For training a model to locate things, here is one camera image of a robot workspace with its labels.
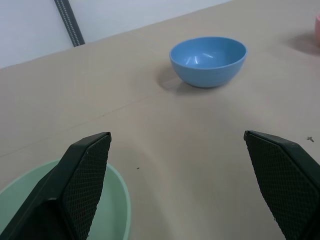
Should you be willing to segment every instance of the pink object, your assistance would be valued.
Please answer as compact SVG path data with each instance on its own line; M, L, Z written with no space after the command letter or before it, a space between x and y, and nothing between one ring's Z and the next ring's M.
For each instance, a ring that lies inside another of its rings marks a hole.
M315 19L315 37L318 44L320 44L320 14Z

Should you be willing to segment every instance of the blue bowl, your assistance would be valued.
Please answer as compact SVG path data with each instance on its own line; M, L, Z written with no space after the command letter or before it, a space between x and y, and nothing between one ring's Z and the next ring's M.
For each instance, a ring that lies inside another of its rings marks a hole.
M183 41L170 52L172 66L187 84L212 88L230 81L247 56L241 42L219 36Z

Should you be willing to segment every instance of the black measuring strip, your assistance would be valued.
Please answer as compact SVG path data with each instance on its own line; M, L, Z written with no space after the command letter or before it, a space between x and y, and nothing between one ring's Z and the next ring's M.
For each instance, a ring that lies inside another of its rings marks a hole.
M74 47L85 44L68 0L54 0Z

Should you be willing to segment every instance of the small screw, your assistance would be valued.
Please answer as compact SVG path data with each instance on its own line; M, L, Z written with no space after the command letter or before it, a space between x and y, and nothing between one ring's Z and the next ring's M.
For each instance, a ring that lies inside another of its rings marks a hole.
M312 139L312 136L307 136L306 139L307 139L307 140L310 140L310 141L313 142L313 143L315 142L315 141Z

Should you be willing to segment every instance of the textured rubber pad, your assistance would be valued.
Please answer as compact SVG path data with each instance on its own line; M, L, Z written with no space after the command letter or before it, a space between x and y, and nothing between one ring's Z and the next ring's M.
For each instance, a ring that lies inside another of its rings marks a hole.
M65 213L79 240L86 240L100 200L109 136L88 147L62 195Z
M298 144L279 139L303 151ZM245 141L261 194L282 233L287 240L305 239L317 218L319 188L279 142L249 132Z

